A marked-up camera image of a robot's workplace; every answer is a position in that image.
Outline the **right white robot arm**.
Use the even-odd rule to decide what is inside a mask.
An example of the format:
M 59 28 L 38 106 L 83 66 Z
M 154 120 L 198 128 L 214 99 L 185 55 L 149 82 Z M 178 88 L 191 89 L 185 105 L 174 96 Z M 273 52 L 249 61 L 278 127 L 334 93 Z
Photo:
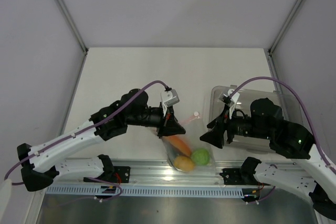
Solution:
M 199 139 L 217 148 L 231 143 L 235 136 L 268 140 L 271 150 L 293 160 L 310 176 L 293 175 L 248 157 L 239 169 L 240 179 L 247 185 L 264 183 L 285 190 L 335 220 L 335 174 L 323 164 L 313 135 L 304 126 L 284 120 L 281 107 L 267 98 L 257 99 L 250 105 L 250 115 L 238 116 L 226 105 L 207 128 L 209 131 Z

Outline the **red meat slice toy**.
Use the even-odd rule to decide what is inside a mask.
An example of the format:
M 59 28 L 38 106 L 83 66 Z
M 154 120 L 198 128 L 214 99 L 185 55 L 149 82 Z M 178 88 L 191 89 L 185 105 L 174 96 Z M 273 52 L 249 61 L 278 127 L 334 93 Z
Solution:
M 190 147 L 177 135 L 168 136 L 166 140 L 176 149 L 178 149 L 185 156 L 191 156 L 192 150 Z

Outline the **green round fruit toy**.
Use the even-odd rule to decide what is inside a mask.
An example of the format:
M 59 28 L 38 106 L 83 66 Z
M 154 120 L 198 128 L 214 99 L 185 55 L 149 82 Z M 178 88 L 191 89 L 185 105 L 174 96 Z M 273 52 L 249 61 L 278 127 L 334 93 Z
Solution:
M 197 166 L 205 166 L 208 165 L 210 162 L 210 154 L 209 151 L 205 148 L 199 148 L 196 149 L 191 154 L 191 160 L 195 163 Z

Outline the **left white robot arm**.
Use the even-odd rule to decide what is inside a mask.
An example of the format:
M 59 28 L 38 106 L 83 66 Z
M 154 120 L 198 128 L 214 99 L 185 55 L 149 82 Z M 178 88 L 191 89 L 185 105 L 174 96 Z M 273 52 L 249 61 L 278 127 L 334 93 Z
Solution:
M 159 138 L 186 133 L 174 115 L 173 106 L 179 102 L 174 89 L 167 88 L 161 93 L 157 107 L 148 106 L 148 99 L 145 91 L 133 89 L 68 134 L 37 146 L 26 143 L 18 146 L 20 172 L 26 189 L 39 191 L 59 179 L 114 182 L 115 167 L 108 155 L 72 160 L 69 156 L 125 134 L 130 125 L 155 128 Z

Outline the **yellow lemon toy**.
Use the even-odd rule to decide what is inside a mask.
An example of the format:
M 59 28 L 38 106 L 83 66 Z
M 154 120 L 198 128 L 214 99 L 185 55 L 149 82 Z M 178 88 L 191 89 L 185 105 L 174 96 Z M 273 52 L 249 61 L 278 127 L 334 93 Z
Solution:
M 191 172 L 195 168 L 194 162 L 186 156 L 178 156 L 174 159 L 173 165 L 176 169 L 179 169 L 183 172 Z

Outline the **clear pink zip bag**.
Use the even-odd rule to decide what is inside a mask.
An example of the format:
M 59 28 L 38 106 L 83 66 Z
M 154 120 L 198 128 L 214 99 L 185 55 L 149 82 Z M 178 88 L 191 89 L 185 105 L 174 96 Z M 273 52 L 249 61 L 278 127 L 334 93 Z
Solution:
M 205 148 L 209 151 L 210 154 L 210 162 L 208 165 L 205 166 L 197 166 L 191 172 L 184 172 L 189 174 L 200 174 L 200 175 L 212 175 L 215 173 L 215 161 L 212 152 L 212 148 L 208 143 L 200 141 L 200 136 L 205 133 L 205 126 L 202 119 L 201 114 L 198 111 L 195 111 L 188 119 L 182 121 L 180 123 L 185 129 L 186 134 L 184 135 L 177 135 L 183 139 L 183 141 L 190 147 L 192 152 L 199 148 Z M 161 138 L 163 146 L 166 151 L 167 161 L 171 167 L 179 172 L 183 172 L 179 169 L 176 169 L 173 165 L 173 161 L 178 156 L 185 156 L 181 153 L 178 149 L 173 147 L 167 140 L 167 136 Z

